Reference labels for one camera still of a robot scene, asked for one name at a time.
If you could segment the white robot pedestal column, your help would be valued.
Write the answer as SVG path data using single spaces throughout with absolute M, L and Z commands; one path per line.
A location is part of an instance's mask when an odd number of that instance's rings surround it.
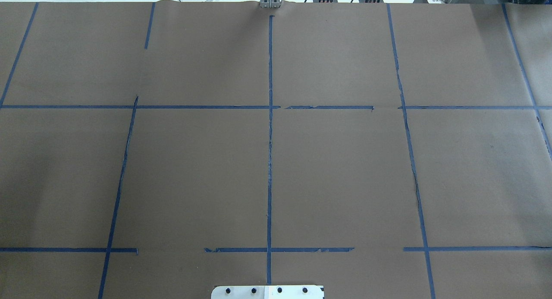
M 217 286 L 212 299 L 324 299 L 323 286 L 318 285 L 249 285 Z

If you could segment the brown paper table cover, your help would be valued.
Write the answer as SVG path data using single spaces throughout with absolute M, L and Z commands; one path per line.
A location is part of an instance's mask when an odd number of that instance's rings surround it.
M 1 3 L 1 297 L 551 297 L 551 7 Z

